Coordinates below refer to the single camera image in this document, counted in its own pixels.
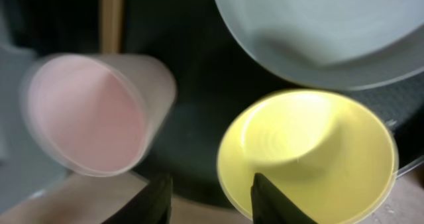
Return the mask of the grey round plate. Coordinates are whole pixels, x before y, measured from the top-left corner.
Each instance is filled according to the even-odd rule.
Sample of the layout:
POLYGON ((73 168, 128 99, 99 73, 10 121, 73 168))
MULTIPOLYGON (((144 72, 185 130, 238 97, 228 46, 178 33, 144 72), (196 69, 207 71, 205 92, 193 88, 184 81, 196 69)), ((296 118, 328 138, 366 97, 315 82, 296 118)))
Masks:
POLYGON ((234 39, 293 83, 370 89, 423 71, 423 0, 215 0, 234 39))

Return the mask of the yellow bowl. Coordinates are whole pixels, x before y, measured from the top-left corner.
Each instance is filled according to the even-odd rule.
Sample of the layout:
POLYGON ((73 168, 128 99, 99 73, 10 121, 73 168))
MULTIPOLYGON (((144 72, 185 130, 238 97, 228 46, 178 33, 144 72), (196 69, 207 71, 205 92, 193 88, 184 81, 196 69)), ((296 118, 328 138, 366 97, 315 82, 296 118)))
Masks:
POLYGON ((387 198, 398 168, 393 135, 369 108, 311 89, 252 104, 228 127, 217 155, 221 188, 247 218, 261 173, 316 223, 363 220, 387 198))

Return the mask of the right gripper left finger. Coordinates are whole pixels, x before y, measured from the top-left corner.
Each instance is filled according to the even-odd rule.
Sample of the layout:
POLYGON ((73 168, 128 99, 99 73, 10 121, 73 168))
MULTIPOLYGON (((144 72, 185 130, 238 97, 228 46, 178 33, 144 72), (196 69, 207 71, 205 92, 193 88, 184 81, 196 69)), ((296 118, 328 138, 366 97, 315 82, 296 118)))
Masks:
POLYGON ((102 224, 169 224, 172 193, 172 177, 159 175, 102 224))

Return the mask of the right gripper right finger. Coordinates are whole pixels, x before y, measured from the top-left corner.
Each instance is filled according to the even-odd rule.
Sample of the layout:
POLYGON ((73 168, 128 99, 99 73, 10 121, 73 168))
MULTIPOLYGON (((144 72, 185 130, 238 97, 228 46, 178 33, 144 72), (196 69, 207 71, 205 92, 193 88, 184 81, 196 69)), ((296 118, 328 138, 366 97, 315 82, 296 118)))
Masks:
POLYGON ((261 173, 254 175, 250 196, 254 224, 317 224, 261 173))

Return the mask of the pink plastic cup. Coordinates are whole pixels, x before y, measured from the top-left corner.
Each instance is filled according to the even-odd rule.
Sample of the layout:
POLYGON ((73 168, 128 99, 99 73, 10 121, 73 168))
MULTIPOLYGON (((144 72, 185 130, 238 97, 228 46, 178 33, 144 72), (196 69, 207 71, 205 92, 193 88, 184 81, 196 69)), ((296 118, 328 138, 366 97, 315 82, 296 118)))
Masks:
POLYGON ((52 55, 27 73, 25 123, 74 172, 122 174, 148 154, 177 94, 171 71, 146 55, 52 55))

